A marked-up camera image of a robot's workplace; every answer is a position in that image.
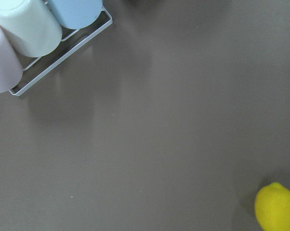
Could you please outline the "white cup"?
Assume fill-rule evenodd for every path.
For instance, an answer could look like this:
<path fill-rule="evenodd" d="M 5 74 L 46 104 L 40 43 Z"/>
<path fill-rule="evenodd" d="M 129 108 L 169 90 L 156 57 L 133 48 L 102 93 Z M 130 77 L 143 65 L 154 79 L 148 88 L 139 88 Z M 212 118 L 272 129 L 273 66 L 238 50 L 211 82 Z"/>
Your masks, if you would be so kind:
<path fill-rule="evenodd" d="M 61 26 L 42 0 L 0 0 L 0 26 L 27 57 L 48 55 L 62 39 Z"/>

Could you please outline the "blue cup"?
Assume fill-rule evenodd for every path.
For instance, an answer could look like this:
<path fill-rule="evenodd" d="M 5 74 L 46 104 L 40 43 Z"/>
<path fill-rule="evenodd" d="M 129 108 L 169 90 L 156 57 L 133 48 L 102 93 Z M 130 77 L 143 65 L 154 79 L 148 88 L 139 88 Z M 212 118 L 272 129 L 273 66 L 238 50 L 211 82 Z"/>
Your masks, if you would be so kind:
<path fill-rule="evenodd" d="M 102 0 L 48 0 L 58 23 L 68 29 L 81 29 L 92 24 L 103 9 Z"/>

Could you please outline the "yellow lemon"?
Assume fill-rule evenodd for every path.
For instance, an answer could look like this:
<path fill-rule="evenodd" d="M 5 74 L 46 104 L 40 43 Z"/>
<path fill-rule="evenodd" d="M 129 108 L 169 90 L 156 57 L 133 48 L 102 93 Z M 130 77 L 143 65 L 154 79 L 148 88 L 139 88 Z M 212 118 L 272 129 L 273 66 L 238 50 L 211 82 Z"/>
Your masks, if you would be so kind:
<path fill-rule="evenodd" d="M 254 212 L 263 231 L 290 231 L 290 190 L 278 182 L 262 187 Z"/>

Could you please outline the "pink cup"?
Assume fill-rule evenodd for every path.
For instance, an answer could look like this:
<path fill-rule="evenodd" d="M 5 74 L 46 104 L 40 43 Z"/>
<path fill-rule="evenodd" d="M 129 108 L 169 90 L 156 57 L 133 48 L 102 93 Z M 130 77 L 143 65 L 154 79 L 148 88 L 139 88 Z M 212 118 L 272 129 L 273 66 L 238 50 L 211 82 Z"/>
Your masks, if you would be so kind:
<path fill-rule="evenodd" d="M 22 75 L 23 68 L 0 28 L 0 93 L 14 88 L 20 82 Z"/>

